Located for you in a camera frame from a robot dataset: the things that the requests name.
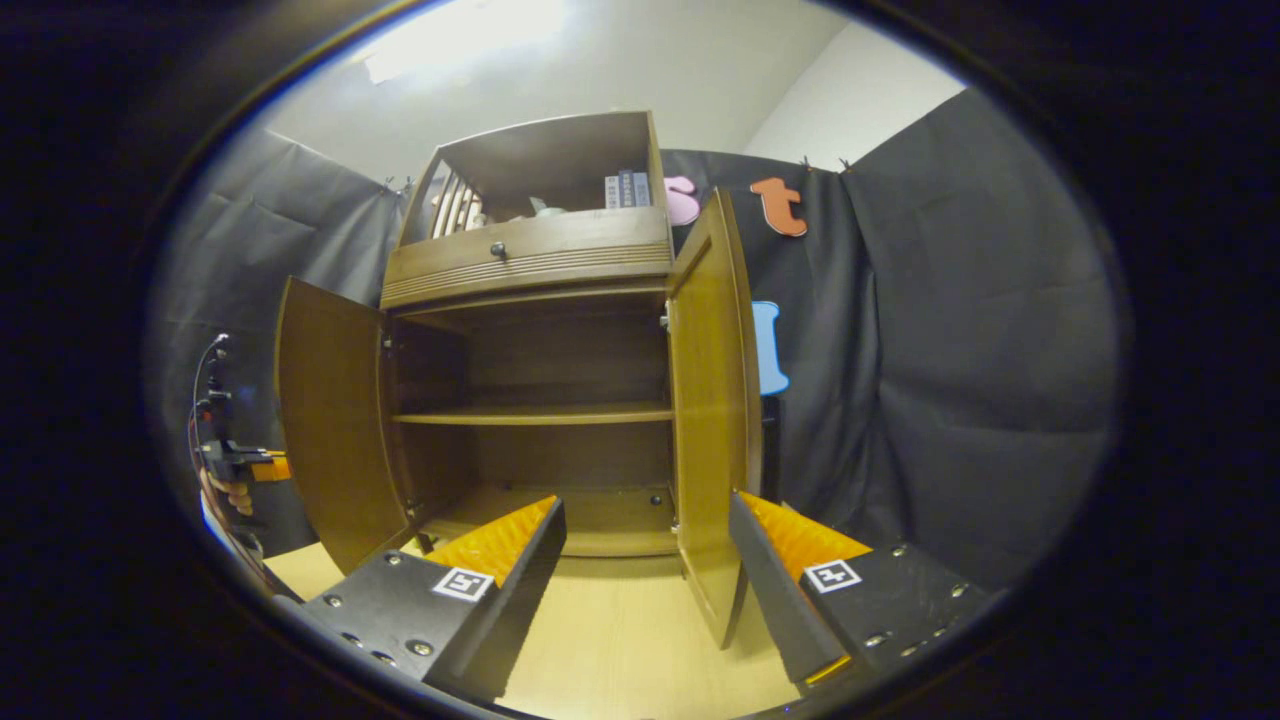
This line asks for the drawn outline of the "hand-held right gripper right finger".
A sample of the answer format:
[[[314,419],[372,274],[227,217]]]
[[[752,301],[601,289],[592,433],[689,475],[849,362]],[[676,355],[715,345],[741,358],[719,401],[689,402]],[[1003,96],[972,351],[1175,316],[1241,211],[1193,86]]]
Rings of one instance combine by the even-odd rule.
[[[896,673],[993,601],[992,591],[914,544],[872,548],[748,492],[730,501],[730,534],[799,687]]]

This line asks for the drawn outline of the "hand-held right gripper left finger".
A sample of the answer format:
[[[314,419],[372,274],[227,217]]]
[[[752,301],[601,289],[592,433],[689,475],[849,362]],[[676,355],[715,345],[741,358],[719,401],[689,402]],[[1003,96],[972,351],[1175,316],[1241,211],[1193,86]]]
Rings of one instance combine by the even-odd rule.
[[[344,652],[468,703],[506,692],[567,536],[549,495],[419,557],[388,550],[298,606]]]

